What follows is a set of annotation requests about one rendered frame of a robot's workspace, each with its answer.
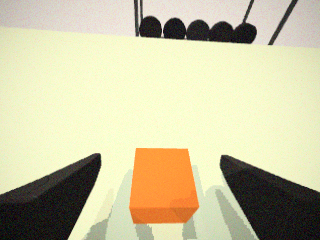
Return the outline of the orange block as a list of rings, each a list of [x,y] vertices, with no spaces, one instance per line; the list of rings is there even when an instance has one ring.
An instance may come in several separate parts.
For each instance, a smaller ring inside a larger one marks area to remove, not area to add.
[[[199,208],[188,149],[136,148],[133,224],[183,224]]]

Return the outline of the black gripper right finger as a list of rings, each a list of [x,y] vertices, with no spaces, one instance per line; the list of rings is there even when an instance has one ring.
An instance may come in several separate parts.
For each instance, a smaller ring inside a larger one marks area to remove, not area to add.
[[[225,154],[219,167],[259,240],[320,240],[320,192]]]

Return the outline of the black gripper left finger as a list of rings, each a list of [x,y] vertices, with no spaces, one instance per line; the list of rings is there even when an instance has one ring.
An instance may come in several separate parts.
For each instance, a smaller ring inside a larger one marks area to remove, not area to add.
[[[0,194],[0,240],[68,240],[101,166],[94,153]]]

